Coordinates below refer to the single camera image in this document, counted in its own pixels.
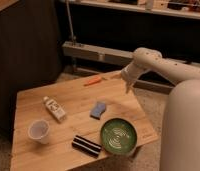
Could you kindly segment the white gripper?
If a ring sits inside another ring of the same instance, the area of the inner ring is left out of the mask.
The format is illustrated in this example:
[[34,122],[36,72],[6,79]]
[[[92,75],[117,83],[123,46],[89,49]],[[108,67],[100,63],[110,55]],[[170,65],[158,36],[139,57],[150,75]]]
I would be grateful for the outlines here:
[[134,63],[128,64],[121,70],[121,77],[126,82],[126,94],[131,90],[131,85],[142,75],[143,69]]

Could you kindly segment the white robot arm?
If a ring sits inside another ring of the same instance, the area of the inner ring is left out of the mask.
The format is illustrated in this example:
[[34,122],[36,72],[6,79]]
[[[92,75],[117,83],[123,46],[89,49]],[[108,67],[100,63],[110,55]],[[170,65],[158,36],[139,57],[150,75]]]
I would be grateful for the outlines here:
[[144,47],[132,56],[121,70],[126,91],[149,70],[175,85],[163,115],[160,171],[200,171],[200,67],[164,59]]

